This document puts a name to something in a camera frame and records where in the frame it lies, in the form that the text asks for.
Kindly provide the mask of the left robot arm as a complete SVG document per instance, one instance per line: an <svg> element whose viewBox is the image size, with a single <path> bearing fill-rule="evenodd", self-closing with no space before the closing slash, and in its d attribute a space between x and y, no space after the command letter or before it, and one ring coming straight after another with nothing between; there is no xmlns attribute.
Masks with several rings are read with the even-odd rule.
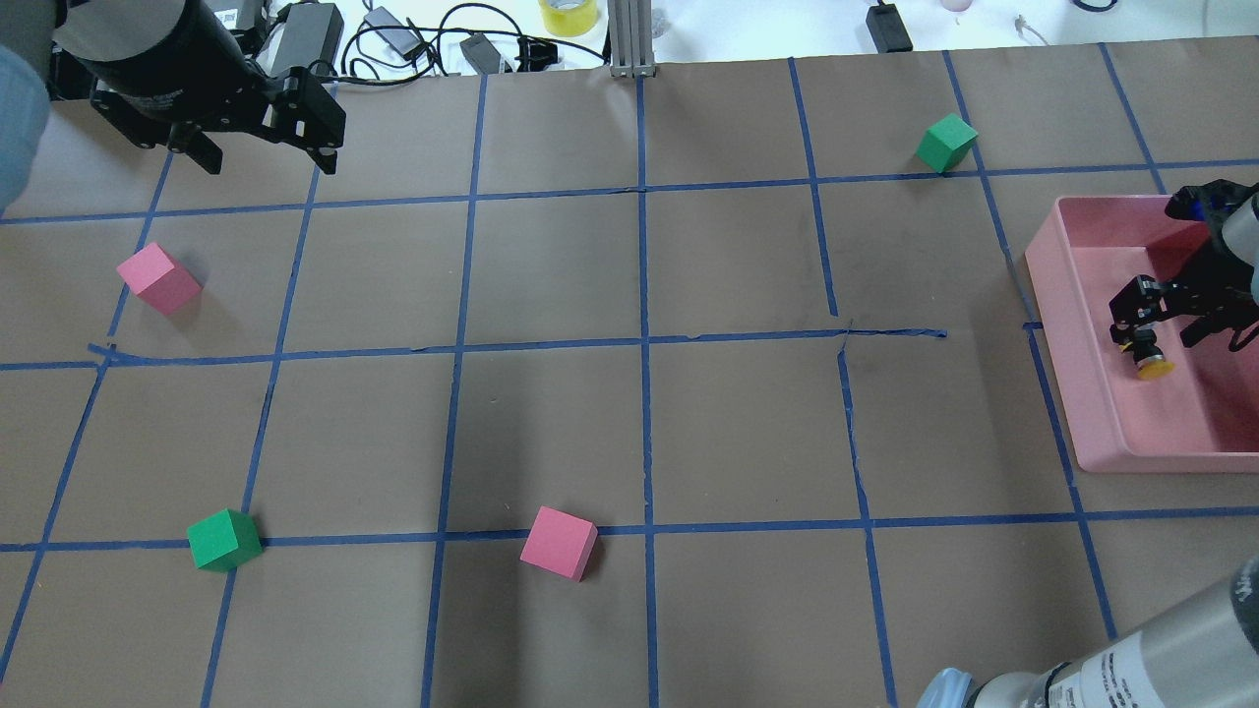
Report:
<svg viewBox="0 0 1259 708"><path fill-rule="evenodd" d="M26 191L50 115L52 52L76 58L104 91L91 103L135 147L183 152L222 169L214 134L301 147L337 165L346 113L311 64L269 73L203 1L3 4L3 207Z"/></svg>

